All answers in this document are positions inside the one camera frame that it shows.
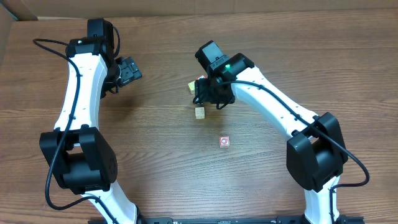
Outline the yellow block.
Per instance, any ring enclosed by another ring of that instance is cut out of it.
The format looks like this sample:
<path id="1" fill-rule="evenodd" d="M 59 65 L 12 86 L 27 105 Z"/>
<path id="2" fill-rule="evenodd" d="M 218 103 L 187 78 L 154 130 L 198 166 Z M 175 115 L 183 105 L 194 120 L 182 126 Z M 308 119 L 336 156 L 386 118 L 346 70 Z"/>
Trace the yellow block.
<path id="1" fill-rule="evenodd" d="M 191 94 L 195 93 L 195 81 L 192 81 L 188 84 L 188 89 L 190 90 Z"/>

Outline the plain wooden block front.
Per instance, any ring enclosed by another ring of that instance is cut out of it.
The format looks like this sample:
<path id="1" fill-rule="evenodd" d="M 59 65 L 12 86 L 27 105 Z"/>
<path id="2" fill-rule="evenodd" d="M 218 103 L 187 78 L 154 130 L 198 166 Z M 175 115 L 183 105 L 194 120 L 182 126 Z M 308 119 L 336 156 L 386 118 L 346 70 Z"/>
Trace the plain wooden block front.
<path id="1" fill-rule="evenodd" d="M 195 118 L 196 119 L 204 119 L 205 118 L 205 108 L 204 107 L 196 107 L 195 108 Z"/>

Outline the red C wooden block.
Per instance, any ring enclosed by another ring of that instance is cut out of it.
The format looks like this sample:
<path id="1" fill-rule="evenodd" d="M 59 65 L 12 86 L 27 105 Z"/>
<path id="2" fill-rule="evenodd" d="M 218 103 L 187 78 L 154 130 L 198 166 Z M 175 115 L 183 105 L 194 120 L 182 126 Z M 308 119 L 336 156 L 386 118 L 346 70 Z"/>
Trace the red C wooden block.
<path id="1" fill-rule="evenodd" d="M 228 136 L 220 136 L 220 147 L 229 147 L 229 137 Z"/>

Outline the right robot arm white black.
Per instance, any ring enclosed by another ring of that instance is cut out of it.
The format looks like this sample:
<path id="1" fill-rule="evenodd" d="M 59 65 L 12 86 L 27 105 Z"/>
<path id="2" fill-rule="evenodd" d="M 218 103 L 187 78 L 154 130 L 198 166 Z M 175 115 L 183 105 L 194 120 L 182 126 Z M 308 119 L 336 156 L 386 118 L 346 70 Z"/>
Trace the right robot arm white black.
<path id="1" fill-rule="evenodd" d="M 310 111 L 278 90 L 245 55 L 225 55 L 212 40 L 195 58 L 207 78 L 195 82 L 195 104 L 209 102 L 220 110 L 241 100 L 258 111 L 286 141 L 286 167 L 304 189 L 304 223 L 341 223 L 336 195 L 348 156 L 338 120 Z"/>

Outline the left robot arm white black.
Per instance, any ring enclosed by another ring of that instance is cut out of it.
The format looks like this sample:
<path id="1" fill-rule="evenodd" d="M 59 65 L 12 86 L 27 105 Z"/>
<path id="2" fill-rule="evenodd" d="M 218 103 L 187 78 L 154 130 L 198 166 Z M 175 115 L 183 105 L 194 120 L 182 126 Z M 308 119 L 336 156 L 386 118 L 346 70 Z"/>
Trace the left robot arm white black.
<path id="1" fill-rule="evenodd" d="M 87 35 L 65 44 L 68 84 L 53 131 L 40 135 L 39 146 L 49 164 L 45 199 L 54 210 L 85 200 L 103 216 L 103 223 L 144 223 L 138 207 L 117 182 L 118 162 L 99 131 L 100 100 L 107 92 L 142 78 L 131 57 L 118 55 L 120 36 L 105 19 L 90 19 Z"/>

